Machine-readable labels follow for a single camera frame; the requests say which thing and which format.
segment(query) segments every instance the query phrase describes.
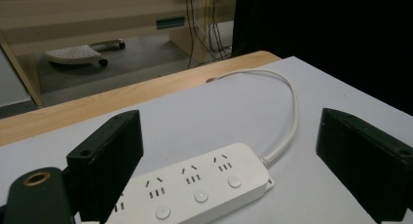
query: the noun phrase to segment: white cable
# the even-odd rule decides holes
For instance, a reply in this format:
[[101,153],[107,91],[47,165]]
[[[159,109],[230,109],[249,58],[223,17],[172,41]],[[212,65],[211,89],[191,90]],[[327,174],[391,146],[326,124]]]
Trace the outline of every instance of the white cable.
[[233,75],[233,74],[238,74],[238,73],[269,73],[272,75],[275,75],[279,78],[281,78],[291,89],[291,93],[292,93],[292,98],[293,98],[293,124],[291,126],[290,132],[289,134],[286,136],[286,138],[272,151],[270,152],[267,156],[262,157],[260,160],[261,162],[264,164],[264,166],[267,168],[270,163],[276,158],[278,157],[289,145],[292,137],[294,136],[294,134],[297,132],[298,129],[298,98],[297,98],[297,93],[296,90],[294,88],[294,86],[292,85],[292,83],[283,75],[281,75],[280,73],[273,71],[273,70],[267,70],[267,69],[243,69],[243,70],[237,70],[237,71],[233,71],[233,72],[228,72],[226,74],[223,74],[221,76],[218,76],[216,78],[213,79],[214,80],[218,80],[218,79],[222,79],[224,77]]

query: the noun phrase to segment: white power strip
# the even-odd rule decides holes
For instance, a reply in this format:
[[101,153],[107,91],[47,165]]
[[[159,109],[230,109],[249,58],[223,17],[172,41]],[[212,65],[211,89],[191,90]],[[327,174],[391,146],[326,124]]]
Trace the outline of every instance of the white power strip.
[[273,187],[252,150],[235,143],[132,178],[107,223],[208,223]]

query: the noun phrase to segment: wall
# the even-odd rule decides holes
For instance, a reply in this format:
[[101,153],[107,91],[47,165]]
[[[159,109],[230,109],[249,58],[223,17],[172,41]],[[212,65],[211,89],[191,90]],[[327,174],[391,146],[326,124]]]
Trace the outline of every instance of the wall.
[[0,50],[0,107],[30,100],[15,69]]

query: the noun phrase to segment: power cord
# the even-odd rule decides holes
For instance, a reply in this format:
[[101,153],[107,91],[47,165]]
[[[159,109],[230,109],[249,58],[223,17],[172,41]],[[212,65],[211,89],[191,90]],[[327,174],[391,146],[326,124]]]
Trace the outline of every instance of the power cord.
[[275,160],[288,147],[288,145],[290,145],[292,137],[297,132],[297,129],[298,129],[298,97],[297,97],[297,93],[296,93],[296,90],[295,90],[294,86],[288,80],[288,78],[286,78],[285,76],[283,76],[282,74],[280,74],[276,71],[268,70],[268,69],[256,69],[255,68],[255,69],[237,70],[237,71],[228,72],[226,74],[218,76],[218,77],[216,77],[216,78],[214,78],[210,81],[219,80],[219,79],[222,79],[224,77],[234,75],[234,74],[239,74],[239,73],[267,73],[267,74],[271,74],[273,76],[276,76],[276,77],[282,79],[289,86],[289,88],[291,89],[292,98],[293,98],[292,127],[291,127],[288,135],[283,139],[283,141],[278,146],[276,146],[275,149],[272,152],[270,152],[268,155],[266,155],[266,156],[264,156],[260,159],[262,164],[266,168],[268,168],[272,164],[272,161]]
[[[195,20],[195,14],[194,14],[194,7],[193,7],[193,5],[192,5],[192,0],[190,0],[190,2],[191,2],[191,11],[192,11],[192,21],[196,21]],[[203,42],[203,40],[201,40],[201,38],[200,38],[200,36],[198,35],[198,32],[197,32],[197,30],[195,29],[195,27],[194,27],[194,33],[195,33],[195,35],[197,36],[197,38],[198,38],[198,40],[200,41],[200,43],[203,45],[203,47],[206,49],[206,51],[214,58],[214,59],[216,59],[216,57],[213,55],[213,53],[212,53],[212,51],[204,44],[204,42]]]
[[188,62],[188,67],[187,67],[187,69],[189,69],[191,67],[191,61],[192,61],[192,57],[193,57],[193,54],[194,54],[194,38],[192,36],[191,20],[189,20],[188,0],[185,0],[185,3],[186,3],[186,18],[188,18],[189,34],[191,35],[191,54],[189,56],[189,62]]
[[[209,26],[209,31],[208,31],[208,39],[209,39],[209,46],[211,47],[211,50],[214,52],[219,52],[220,56],[221,56],[221,60],[223,60],[224,58],[229,57],[229,55],[226,54],[225,52],[225,48],[222,46],[222,40],[221,40],[221,34],[219,32],[219,27],[218,27],[218,23],[215,20],[215,4],[216,4],[217,0],[213,0],[212,1],[212,26]],[[210,36],[210,32],[213,31],[214,37],[215,37],[215,42],[216,42],[216,46],[217,46],[217,50],[213,49],[213,46],[211,44],[211,36]]]

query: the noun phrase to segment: black curtain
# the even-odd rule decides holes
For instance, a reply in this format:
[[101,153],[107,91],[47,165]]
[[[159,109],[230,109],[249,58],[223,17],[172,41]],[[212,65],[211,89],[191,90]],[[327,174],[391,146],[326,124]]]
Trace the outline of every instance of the black curtain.
[[237,0],[232,56],[297,56],[413,116],[410,0]]

